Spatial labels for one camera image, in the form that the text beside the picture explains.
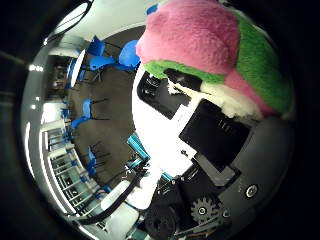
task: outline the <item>wall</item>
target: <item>wall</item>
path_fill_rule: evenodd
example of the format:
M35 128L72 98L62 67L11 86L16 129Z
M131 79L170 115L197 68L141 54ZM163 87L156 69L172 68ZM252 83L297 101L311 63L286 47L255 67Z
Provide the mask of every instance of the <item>wall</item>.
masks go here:
M94 35L105 39L123 30L142 26L146 18L146 9L160 0L95 0L89 13L72 28L68 34L83 37L90 41ZM79 6L66 16L59 25L78 16L85 10L86 4ZM78 16L58 27L60 32L80 19Z
M61 119L61 108L66 108L66 105L61 101L48 101L43 105L44 122L52 122Z

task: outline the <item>black gear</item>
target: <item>black gear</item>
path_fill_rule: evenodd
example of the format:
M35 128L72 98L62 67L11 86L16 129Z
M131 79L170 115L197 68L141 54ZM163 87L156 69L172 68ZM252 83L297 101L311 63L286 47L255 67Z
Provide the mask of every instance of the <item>black gear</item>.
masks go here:
M211 198L198 198L191 207L191 216L198 224L204 223L218 214L216 204Z

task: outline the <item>white table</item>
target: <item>white table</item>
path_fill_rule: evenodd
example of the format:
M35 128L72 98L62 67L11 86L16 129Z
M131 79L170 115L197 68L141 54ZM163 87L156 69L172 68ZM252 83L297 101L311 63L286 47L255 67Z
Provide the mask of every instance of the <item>white table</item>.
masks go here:
M41 125L40 132L47 132L53 129L65 129L69 125L70 119L58 119Z
M191 165L196 153L179 138L191 118L196 105L180 106L175 116L169 120L142 101L137 94L138 84L145 70L139 66L132 89L132 115L139 139L156 165L171 176L182 175ZM181 154L185 150L188 158Z
M86 50L83 49L82 52L80 53L79 57L77 58L77 61L73 67L73 70L72 70L72 76L71 76L71 87L73 87L75 84L76 84L76 81L77 81L77 78L78 78L78 75L79 75L79 72L81 70L81 66L82 66L82 62L83 62L83 59L85 57L85 54L86 54Z

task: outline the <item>gray floor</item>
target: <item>gray floor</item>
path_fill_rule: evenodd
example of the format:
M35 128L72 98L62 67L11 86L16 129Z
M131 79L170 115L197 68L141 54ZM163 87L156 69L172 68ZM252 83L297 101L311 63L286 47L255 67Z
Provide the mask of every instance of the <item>gray floor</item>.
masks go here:
M134 28L114 35L105 41L123 46L127 41L139 39L144 27ZM118 56L119 50L115 47L106 46L108 53L114 57ZM93 73L88 72L85 78L92 79ZM105 164L97 167L96 180L103 184L117 172L124 169L124 163L133 154L131 148L126 144L127 138L133 133L134 125L131 113L131 91L134 80L134 73L128 74L114 68L104 69L102 81L95 81L93 84L77 84L75 88L80 91L69 91L69 99L73 103L74 117L82 115L82 102L90 97L92 100L108 98L108 101L92 105L92 113L95 117L110 118L107 120L89 120L76 130L74 143L80 155L85 155L89 145L98 141L98 156L110 153L106 157L98 159Z

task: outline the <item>pink plush toy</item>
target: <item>pink plush toy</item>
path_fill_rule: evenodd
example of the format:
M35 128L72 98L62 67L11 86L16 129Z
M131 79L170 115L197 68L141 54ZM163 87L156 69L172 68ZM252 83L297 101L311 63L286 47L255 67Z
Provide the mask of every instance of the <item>pink plush toy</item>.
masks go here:
M161 79L174 69L202 80L201 94L229 117L286 113L291 84L261 31L214 0L169 0L147 17L136 47L144 68Z

